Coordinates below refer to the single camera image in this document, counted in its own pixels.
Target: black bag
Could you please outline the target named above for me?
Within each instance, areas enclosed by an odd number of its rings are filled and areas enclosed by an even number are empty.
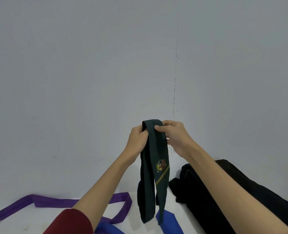
[[[288,201],[250,180],[229,161],[222,159],[217,160],[216,163],[242,188],[288,226]],[[187,205],[206,234],[220,232],[235,234],[233,228],[190,164],[182,167],[180,179],[174,178],[171,180],[169,187],[176,196],[176,201]]]

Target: right hand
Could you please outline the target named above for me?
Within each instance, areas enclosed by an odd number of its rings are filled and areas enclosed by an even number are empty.
[[[201,147],[193,141],[187,133],[183,123],[178,121],[165,120],[162,122],[163,126],[155,126],[155,130],[165,132],[168,139],[168,144],[171,145],[174,151],[188,160],[191,156],[191,149],[201,149]]]

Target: purple ribbon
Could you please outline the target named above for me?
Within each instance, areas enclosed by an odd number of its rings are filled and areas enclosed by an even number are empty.
[[[41,195],[27,195],[2,209],[0,211],[0,221],[6,219],[32,203],[34,203],[34,206],[38,208],[72,208],[78,201],[78,199],[56,199]],[[109,201],[110,204],[123,201],[125,201],[123,207],[113,219],[102,217],[100,223],[105,222],[109,224],[116,224],[123,222],[132,205],[130,194],[127,192],[117,193],[114,194]]]

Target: white wall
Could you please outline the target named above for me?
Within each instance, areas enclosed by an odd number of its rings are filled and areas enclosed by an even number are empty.
[[[0,203],[82,196],[153,118],[288,200],[288,0],[0,0]]]

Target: red sleeve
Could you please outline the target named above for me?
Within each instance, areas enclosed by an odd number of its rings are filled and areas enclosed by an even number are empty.
[[[77,209],[65,209],[43,234],[93,234],[90,220]]]

